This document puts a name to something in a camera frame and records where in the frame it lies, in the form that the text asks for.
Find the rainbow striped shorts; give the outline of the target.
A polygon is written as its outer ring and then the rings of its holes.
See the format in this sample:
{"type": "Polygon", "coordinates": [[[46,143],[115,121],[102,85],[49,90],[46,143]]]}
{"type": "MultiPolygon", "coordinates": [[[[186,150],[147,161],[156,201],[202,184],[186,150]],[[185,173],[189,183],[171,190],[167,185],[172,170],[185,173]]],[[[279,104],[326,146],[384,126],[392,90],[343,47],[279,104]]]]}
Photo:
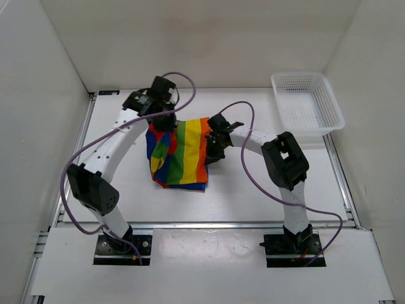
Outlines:
{"type": "Polygon", "coordinates": [[[146,132],[146,155],[151,178],[163,188],[204,191],[208,184],[208,117],[177,122],[173,131],[146,132]]]}

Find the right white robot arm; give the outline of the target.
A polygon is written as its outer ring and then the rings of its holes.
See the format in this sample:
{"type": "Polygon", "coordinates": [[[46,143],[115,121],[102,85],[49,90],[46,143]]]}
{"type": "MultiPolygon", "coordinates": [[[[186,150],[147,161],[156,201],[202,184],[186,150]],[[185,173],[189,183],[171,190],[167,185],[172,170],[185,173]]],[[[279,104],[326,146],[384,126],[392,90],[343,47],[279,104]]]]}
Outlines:
{"type": "Polygon", "coordinates": [[[241,122],[230,124],[220,113],[209,118],[208,125],[211,131],[208,135],[206,164],[224,159],[225,148],[231,146],[263,157],[268,175],[281,194],[284,245],[291,253],[302,251],[313,234],[304,199],[309,162],[295,137],[290,132],[272,137],[245,128],[241,122]]]}

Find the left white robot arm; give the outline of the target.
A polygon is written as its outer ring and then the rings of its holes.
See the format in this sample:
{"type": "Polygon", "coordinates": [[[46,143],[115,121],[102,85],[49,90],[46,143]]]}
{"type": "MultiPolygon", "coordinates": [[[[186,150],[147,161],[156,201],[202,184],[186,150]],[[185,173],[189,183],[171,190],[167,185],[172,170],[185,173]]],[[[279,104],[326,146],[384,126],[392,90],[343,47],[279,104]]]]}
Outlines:
{"type": "Polygon", "coordinates": [[[123,157],[153,122],[148,116],[174,109],[172,95],[176,90],[172,81],[157,76],[150,88],[132,92],[113,124],[115,133],[103,139],[81,164],[68,167],[74,198],[95,216],[107,243],[119,254],[133,252],[133,230],[119,211],[120,195],[111,181],[123,157]]]}

